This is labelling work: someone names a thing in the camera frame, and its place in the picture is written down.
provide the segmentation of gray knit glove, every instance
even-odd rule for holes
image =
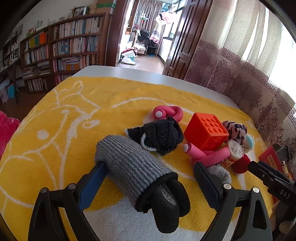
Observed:
[[[133,140],[119,135],[105,137],[96,146],[95,163],[98,161],[106,163],[107,176],[138,212],[152,209],[159,231],[174,232],[179,217],[190,211],[188,195],[177,173]]]

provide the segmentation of hanging clothes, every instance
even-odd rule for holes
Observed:
[[[155,25],[155,28],[151,34],[150,40],[154,41],[155,43],[159,43],[160,41],[160,31],[161,31],[161,26],[158,25],[158,23]]]
[[[158,23],[159,26],[162,26],[162,25],[165,25],[165,21],[162,19],[162,15],[159,14],[157,17],[156,17],[156,22]]]
[[[150,44],[150,36],[147,30],[142,29],[140,35],[138,36],[139,42],[145,41],[145,48]]]
[[[177,20],[176,13],[162,12],[160,17],[166,24],[171,24]]]

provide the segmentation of photo frame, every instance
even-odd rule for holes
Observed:
[[[86,15],[88,13],[88,6],[81,6],[76,7],[73,9],[73,17],[80,16],[80,15]]]
[[[16,29],[15,29],[15,34],[17,36],[19,36],[20,34],[22,34],[22,27],[23,27],[24,24],[21,24],[20,26],[18,26]]]

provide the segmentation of bookshelf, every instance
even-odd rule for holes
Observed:
[[[17,36],[13,36],[8,40],[2,48],[3,69],[1,72],[8,69],[19,59],[19,46],[17,44]]]
[[[20,63],[28,93],[46,93],[86,66],[105,65],[110,19],[108,13],[75,16],[23,39]]]

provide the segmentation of patterned curtain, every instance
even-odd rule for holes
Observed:
[[[272,80],[283,30],[258,0],[214,0],[185,80],[230,97],[267,145],[288,145],[295,156],[288,168],[296,178],[295,102],[274,83],[282,81],[279,75]]]
[[[134,23],[141,26],[142,29],[144,28],[149,31],[151,35],[156,25],[155,19],[160,14],[162,5],[163,2],[159,1],[140,0]],[[139,20],[141,12],[144,12],[146,14],[146,17],[148,18],[148,20],[144,22],[143,26],[142,24],[140,25]]]

